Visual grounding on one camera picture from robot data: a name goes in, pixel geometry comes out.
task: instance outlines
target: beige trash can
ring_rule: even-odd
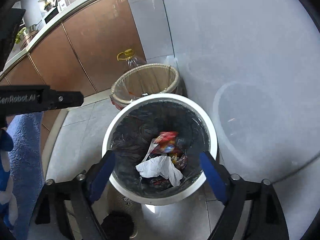
[[[179,72],[164,64],[146,64],[123,74],[111,87],[110,99],[121,110],[132,101],[156,93],[177,93]]]

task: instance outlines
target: trash can rim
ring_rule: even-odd
[[[113,134],[113,132],[115,131],[118,124],[122,121],[122,119],[132,110],[137,109],[138,107],[143,106],[146,103],[158,102],[159,100],[171,101],[171,102],[182,104],[183,106],[195,112],[197,116],[202,119],[203,124],[207,129],[208,137],[210,140],[209,151],[212,157],[216,159],[217,149],[218,149],[217,135],[215,132],[215,128],[212,124],[212,121],[207,115],[207,113],[192,100],[180,95],[170,94],[170,93],[158,93],[158,94],[145,96],[143,98],[137,99],[136,101],[132,102],[131,104],[127,105],[124,109],[122,109],[116,115],[116,117],[112,120],[112,122],[110,123],[105,133],[103,143],[102,143],[102,157],[105,155],[107,150],[110,149],[110,144],[112,139],[110,135]],[[115,179],[113,174],[110,175],[109,180],[116,190],[118,190],[122,195],[130,198],[131,200],[136,201],[138,203],[142,203],[142,204],[161,206],[161,205],[169,205],[172,203],[176,203],[190,196],[197,189],[199,189],[199,187],[201,187],[201,185],[205,182],[206,177],[204,173],[201,172],[200,176],[196,179],[196,181],[192,185],[190,185],[188,188],[186,188],[182,192],[179,192],[176,195],[164,197],[164,198],[146,198],[146,197],[141,197],[135,193],[132,193],[131,191],[123,188]]]
[[[124,73],[121,77],[118,78],[118,80],[112,85],[111,87],[111,94],[112,94],[112,98],[116,101],[121,103],[122,105],[128,105],[131,103],[131,101],[129,100],[124,100],[119,98],[115,93],[113,93],[113,91],[115,90],[117,84],[119,84],[122,80],[124,80],[126,77],[130,76],[132,73],[139,71],[140,69],[144,69],[144,68],[152,68],[152,67],[162,67],[162,68],[169,68],[171,70],[173,70],[174,72],[174,81],[170,84],[169,87],[167,87],[166,89],[164,89],[163,91],[159,92],[159,93],[171,93],[178,85],[179,80],[180,80],[180,74],[179,71],[177,71],[174,67],[170,66],[170,65],[165,65],[165,64],[160,64],[160,63],[152,63],[152,64],[145,64],[139,67],[135,67],[131,70],[129,70],[128,72]]]

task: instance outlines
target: screw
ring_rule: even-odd
[[[263,179],[263,180],[262,180],[262,183],[263,183],[264,185],[267,185],[267,186],[271,185],[271,182],[270,182],[270,180],[268,180],[268,179]]]
[[[231,179],[233,180],[240,180],[240,176],[238,174],[232,174]]]
[[[54,183],[54,180],[53,179],[47,179],[46,181],[45,181],[45,184],[46,185],[51,185],[51,184],[53,184]]]
[[[77,175],[77,180],[84,180],[84,178],[85,178],[85,175],[84,174],[79,174],[79,175]]]

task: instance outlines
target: plastic bottle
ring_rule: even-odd
[[[141,66],[141,65],[145,65],[147,63],[144,59],[140,58],[139,56],[136,56],[133,49],[127,49],[125,51],[120,52],[117,55],[117,60],[118,61],[119,60],[127,61],[127,67],[126,67],[124,73],[126,73],[130,69],[133,69],[133,68]]]

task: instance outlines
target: countertop edge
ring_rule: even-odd
[[[8,60],[3,71],[0,73],[0,81],[12,70],[14,66],[17,65],[28,53],[37,46],[48,33],[55,29],[58,25],[61,24],[64,20],[71,17],[73,14],[76,14],[78,11],[88,6],[89,4],[95,2],[96,0],[76,0],[70,4],[66,9],[57,14],[52,20],[50,20],[32,39],[32,41],[26,46],[22,51]]]

